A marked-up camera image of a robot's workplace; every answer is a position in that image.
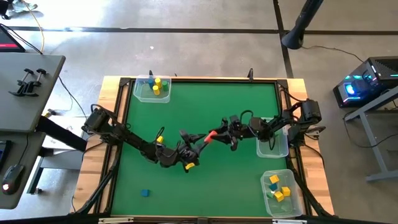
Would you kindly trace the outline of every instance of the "black pole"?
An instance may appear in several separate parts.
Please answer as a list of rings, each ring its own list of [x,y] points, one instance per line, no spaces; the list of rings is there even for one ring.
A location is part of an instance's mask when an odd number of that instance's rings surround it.
[[[303,45],[305,28],[310,25],[323,0],[307,0],[296,20],[293,29],[282,38],[282,44],[288,49],[299,49]]]

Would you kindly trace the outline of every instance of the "yellow block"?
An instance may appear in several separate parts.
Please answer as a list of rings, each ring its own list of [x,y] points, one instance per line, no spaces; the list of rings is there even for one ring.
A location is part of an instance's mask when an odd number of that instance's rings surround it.
[[[154,87],[152,87],[152,89],[154,90],[154,94],[155,95],[159,95],[160,94],[160,90],[159,90],[159,87],[157,85],[154,85]]]
[[[159,136],[156,141],[163,144],[163,136]]]
[[[189,170],[189,169],[191,169],[192,167],[194,167],[195,166],[195,164],[193,163],[193,162],[191,162],[191,163],[189,163],[189,164],[187,164],[186,166],[185,166],[185,169],[186,170]]]
[[[157,85],[157,87],[162,88],[162,80],[160,80],[160,78],[155,78],[155,85]]]
[[[290,189],[288,187],[282,187],[282,193],[285,197],[290,196]]]
[[[274,196],[278,202],[281,202],[284,199],[284,195],[281,192],[275,192]]]
[[[271,181],[271,183],[276,183],[276,182],[278,182],[279,181],[279,178],[278,178],[278,176],[277,175],[273,175],[273,176],[270,176],[269,177],[269,180]]]

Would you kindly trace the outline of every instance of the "green table surface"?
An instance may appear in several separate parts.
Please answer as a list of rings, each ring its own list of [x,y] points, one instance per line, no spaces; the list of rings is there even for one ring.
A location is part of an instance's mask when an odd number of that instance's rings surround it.
[[[169,103],[141,103],[131,98],[131,131],[153,141],[165,126],[164,144],[174,148],[178,131],[207,132],[222,117],[252,110],[255,116],[278,114],[274,85],[246,83],[172,83]],[[244,117],[248,122],[249,115]],[[112,215],[268,217],[260,179],[267,170],[286,169],[285,159],[256,154],[256,140],[239,142],[238,150],[213,141],[200,155],[200,166],[186,174],[182,165],[168,169],[145,160],[125,144],[114,193]],[[141,196],[141,190],[149,196]]]

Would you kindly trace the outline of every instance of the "clear plastic bin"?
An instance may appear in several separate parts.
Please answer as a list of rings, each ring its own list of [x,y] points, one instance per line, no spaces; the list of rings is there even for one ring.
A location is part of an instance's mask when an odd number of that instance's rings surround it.
[[[281,191],[281,187],[288,187],[290,189],[290,196],[285,197],[281,202],[278,202],[275,197],[267,197],[267,192],[271,191],[269,188],[271,184],[269,177],[272,175],[278,175],[279,178],[277,191]],[[261,177],[261,185],[268,214],[275,218],[297,217],[303,214],[298,192],[299,187],[294,180],[294,175],[291,170],[266,171]]]
[[[150,88],[148,80],[153,78],[160,78],[162,81],[167,81],[169,83],[169,90],[164,91],[163,88],[160,89],[160,94],[155,95],[154,91]],[[172,90],[172,79],[166,76],[159,75],[139,75],[134,83],[133,94],[137,99],[144,103],[168,103],[170,101],[170,93]]]
[[[289,146],[287,145],[286,126],[275,132],[275,146],[273,150],[270,150],[268,142],[262,142],[257,139],[257,155],[259,157],[277,159],[287,156],[288,153]]]

